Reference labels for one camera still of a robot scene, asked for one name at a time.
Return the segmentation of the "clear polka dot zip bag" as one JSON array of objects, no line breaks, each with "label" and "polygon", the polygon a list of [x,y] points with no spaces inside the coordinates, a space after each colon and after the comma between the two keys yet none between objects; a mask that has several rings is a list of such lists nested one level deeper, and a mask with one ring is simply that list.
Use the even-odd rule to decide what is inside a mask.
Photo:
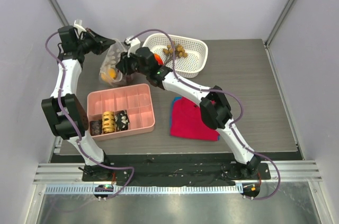
[{"label": "clear polka dot zip bag", "polygon": [[[109,84],[113,88],[125,86],[123,83],[124,74],[117,69],[117,63],[120,61],[121,54],[126,51],[125,46],[118,39],[115,39],[115,43],[108,49],[104,61],[101,64],[99,77],[102,82]],[[115,69],[117,77],[113,81],[105,82],[101,78],[101,73],[109,68]]]}]

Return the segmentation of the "fake yellow grape bunch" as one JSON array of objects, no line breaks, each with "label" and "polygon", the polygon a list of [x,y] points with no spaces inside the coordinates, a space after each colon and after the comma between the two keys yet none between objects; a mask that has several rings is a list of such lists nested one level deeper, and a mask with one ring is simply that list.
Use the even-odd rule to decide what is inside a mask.
[{"label": "fake yellow grape bunch", "polygon": [[173,41],[173,46],[171,44],[168,44],[166,48],[163,49],[164,55],[167,57],[175,56],[175,58],[187,58],[188,53],[185,51],[183,46],[181,44],[176,44]]}]

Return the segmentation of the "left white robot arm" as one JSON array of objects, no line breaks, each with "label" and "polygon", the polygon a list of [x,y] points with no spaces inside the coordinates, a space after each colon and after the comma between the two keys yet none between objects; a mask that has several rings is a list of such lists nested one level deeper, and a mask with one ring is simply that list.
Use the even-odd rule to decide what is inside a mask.
[{"label": "left white robot arm", "polygon": [[41,107],[52,133],[72,144],[84,158],[85,167],[94,168],[95,176],[107,181],[113,168],[90,134],[88,117],[76,91],[85,55],[90,52],[101,55],[115,41],[89,28],[72,25],[63,26],[52,35],[60,38],[59,54],[51,55],[58,65],[58,77],[53,93],[42,100]]}]

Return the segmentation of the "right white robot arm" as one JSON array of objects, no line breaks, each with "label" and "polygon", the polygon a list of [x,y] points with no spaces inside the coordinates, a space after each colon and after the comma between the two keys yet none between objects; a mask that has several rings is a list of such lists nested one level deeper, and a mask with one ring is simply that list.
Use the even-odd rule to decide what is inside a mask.
[{"label": "right white robot arm", "polygon": [[123,52],[117,69],[124,75],[140,73],[151,85],[195,103],[202,122],[217,131],[232,150],[241,176],[250,179],[258,173],[261,159],[237,129],[226,93],[220,87],[201,86],[179,76],[173,69],[160,65],[147,47],[138,48],[135,53]]}]

